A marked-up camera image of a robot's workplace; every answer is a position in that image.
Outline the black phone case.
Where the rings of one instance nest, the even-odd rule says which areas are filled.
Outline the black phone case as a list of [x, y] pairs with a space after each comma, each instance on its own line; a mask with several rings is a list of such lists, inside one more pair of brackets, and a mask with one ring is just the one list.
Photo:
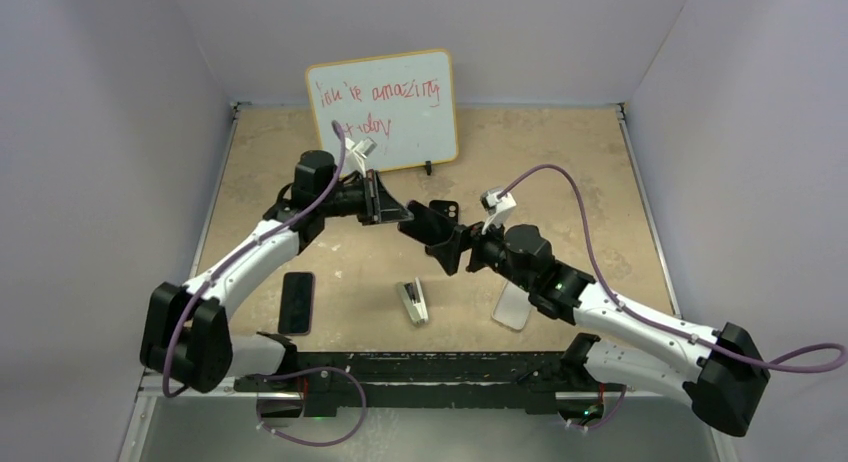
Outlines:
[[438, 215], [448, 219], [453, 224], [459, 223], [459, 203], [452, 200], [434, 199], [428, 203], [428, 208]]

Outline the pink smartphone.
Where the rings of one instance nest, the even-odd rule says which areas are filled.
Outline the pink smartphone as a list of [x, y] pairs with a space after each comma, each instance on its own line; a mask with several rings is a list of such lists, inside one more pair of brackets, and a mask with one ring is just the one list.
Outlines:
[[408, 202], [406, 209], [413, 218], [400, 222], [398, 230], [424, 246], [435, 246], [447, 242], [458, 225], [457, 221], [448, 218], [442, 212], [415, 200]]

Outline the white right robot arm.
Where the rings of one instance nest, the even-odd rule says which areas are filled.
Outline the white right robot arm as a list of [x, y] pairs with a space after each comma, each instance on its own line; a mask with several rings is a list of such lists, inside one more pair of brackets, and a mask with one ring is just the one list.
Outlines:
[[556, 259], [534, 225], [483, 231], [481, 224], [434, 229], [421, 240], [446, 274], [469, 252], [469, 272], [488, 268], [528, 295], [550, 319], [616, 337], [665, 363], [694, 414], [730, 436], [747, 434], [770, 380], [750, 333], [676, 320], [624, 297], [612, 299], [599, 280]]

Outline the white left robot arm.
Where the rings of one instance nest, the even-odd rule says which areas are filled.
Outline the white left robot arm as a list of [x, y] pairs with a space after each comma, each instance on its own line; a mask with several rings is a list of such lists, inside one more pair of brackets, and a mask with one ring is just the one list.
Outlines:
[[294, 344], [258, 332], [238, 337], [229, 323], [241, 304], [273, 272], [299, 256], [329, 218], [354, 216], [363, 226], [396, 224], [413, 214], [385, 188], [377, 171], [343, 177], [335, 156], [301, 154], [288, 192], [263, 214], [252, 232], [222, 260], [181, 283], [151, 293], [141, 341], [141, 364], [208, 393], [228, 377], [259, 376], [272, 390], [297, 381]]

